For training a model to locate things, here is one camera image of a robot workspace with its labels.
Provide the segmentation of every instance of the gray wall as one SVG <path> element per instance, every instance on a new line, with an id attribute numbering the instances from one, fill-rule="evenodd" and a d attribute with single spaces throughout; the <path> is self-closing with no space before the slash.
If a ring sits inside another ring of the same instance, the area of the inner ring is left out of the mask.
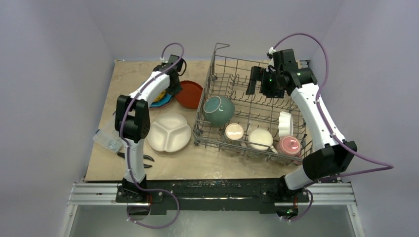
<path id="1" fill-rule="evenodd" d="M 0 235 L 56 237 L 113 61 L 82 0 L 0 5 Z"/>
<path id="2" fill-rule="evenodd" d="M 395 165 L 351 178 L 367 236 L 419 233 L 418 12 L 418 1 L 346 1 L 323 39 L 332 117 L 361 153 Z M 323 78 L 320 50 L 312 67 Z M 349 171 L 373 166 L 356 159 Z"/>
<path id="3" fill-rule="evenodd" d="M 216 42 L 232 45 L 227 56 L 265 58 L 280 38 L 307 32 L 322 39 L 343 0 L 86 0 L 103 37 L 117 59 L 158 60 L 173 41 L 185 46 L 186 59 L 210 58 Z M 304 37 L 296 56 L 311 58 L 315 42 Z M 173 47 L 168 51 L 178 53 Z"/>

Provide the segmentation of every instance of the black cable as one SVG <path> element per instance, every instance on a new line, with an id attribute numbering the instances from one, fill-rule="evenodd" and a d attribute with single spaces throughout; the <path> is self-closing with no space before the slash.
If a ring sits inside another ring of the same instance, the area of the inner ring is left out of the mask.
<path id="1" fill-rule="evenodd" d="M 185 61 L 185 60 L 183 60 L 183 62 L 185 63 L 185 69 L 183 70 L 182 74 L 180 74 L 179 76 L 183 76 L 183 74 L 185 74 L 186 67 L 188 66 L 188 65 L 186 64 L 186 61 Z"/>

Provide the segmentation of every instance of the blue plate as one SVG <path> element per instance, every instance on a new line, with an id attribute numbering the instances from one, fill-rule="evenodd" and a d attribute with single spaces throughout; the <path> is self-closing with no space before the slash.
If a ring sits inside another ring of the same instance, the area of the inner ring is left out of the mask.
<path id="1" fill-rule="evenodd" d="M 153 102 L 151 105 L 150 105 L 150 108 L 159 108 L 159 107 L 161 107 L 161 106 L 163 106 L 163 105 L 166 105 L 167 103 L 169 103 L 170 102 L 170 99 L 172 98 L 172 96 L 171 95 L 169 95 L 169 94 L 166 94 L 161 100 L 159 100 L 159 101 L 157 101 L 157 102 Z"/>

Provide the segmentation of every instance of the white divided plate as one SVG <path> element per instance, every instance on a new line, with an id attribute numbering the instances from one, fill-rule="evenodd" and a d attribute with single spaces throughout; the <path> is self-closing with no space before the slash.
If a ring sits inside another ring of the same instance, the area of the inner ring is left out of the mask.
<path id="1" fill-rule="evenodd" d="M 157 116 L 151 123 L 147 141 L 158 152 L 176 152 L 188 144 L 191 134 L 184 116 L 166 113 Z"/>

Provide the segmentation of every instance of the yellow object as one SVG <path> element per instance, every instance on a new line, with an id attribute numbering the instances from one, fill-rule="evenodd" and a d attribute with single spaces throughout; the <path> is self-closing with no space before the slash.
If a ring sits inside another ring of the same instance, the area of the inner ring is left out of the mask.
<path id="1" fill-rule="evenodd" d="M 163 90 L 160 92 L 160 94 L 157 96 L 157 98 L 153 102 L 158 102 L 159 100 L 163 99 L 163 97 L 166 95 L 166 90 Z"/>

